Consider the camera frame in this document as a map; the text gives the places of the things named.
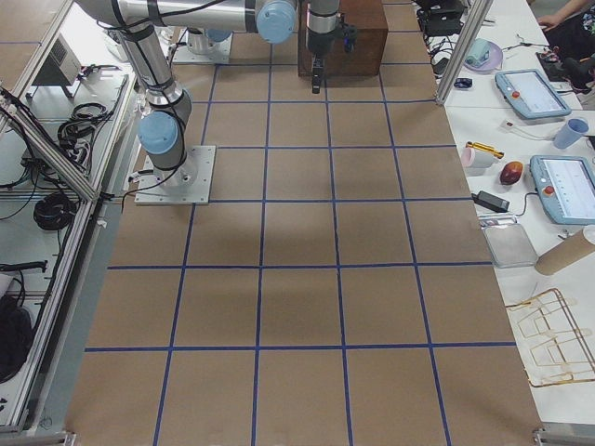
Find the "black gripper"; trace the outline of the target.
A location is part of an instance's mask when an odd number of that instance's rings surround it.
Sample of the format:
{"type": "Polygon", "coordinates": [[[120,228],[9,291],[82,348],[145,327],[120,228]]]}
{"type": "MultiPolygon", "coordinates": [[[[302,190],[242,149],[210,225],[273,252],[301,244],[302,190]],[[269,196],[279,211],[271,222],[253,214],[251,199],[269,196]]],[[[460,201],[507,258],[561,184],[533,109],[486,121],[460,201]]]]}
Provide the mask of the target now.
{"type": "Polygon", "coordinates": [[[335,36],[333,32],[317,33],[307,29],[307,49],[314,56],[311,65],[311,92],[319,94],[324,80],[324,57],[331,51],[335,36]]]}

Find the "silver robot arm,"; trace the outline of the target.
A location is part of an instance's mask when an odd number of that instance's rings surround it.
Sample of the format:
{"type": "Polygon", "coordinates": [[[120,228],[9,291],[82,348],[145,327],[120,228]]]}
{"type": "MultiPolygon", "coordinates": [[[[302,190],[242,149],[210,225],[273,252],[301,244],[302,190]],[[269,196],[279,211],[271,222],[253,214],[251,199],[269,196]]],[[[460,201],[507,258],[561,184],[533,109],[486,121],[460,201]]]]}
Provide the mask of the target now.
{"type": "Polygon", "coordinates": [[[194,55],[208,55],[216,46],[232,36],[232,31],[218,29],[187,29],[187,48],[194,55]]]}
{"type": "Polygon", "coordinates": [[[81,1],[85,13],[116,32],[151,108],[139,125],[139,140],[158,181],[190,183],[194,174],[185,147],[192,112],[189,93],[174,78],[156,33],[158,27],[257,33],[280,44],[294,31],[296,1],[81,1]]]}

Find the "person's hand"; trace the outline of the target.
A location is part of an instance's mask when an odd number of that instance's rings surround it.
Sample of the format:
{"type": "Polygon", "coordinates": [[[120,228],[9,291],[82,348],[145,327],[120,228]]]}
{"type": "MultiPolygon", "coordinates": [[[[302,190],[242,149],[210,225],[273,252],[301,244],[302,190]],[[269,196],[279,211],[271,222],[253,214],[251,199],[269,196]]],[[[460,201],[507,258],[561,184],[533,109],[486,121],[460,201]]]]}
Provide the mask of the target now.
{"type": "Polygon", "coordinates": [[[564,22],[564,17],[557,14],[541,16],[537,19],[537,23],[543,30],[550,30],[556,28],[564,22]]]}

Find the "white arm base plate,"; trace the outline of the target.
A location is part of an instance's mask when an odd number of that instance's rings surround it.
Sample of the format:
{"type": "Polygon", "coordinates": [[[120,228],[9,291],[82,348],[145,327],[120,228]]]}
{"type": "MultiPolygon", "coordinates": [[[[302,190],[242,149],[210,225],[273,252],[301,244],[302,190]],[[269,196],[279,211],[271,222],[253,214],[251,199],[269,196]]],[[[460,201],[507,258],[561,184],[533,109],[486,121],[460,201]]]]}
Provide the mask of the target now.
{"type": "Polygon", "coordinates": [[[172,54],[174,64],[228,64],[233,32],[189,28],[172,54]]]}
{"type": "Polygon", "coordinates": [[[151,173],[139,180],[140,192],[135,195],[138,205],[208,204],[216,158],[215,146],[191,146],[186,149],[186,161],[171,177],[155,170],[148,155],[144,169],[151,173]]]}

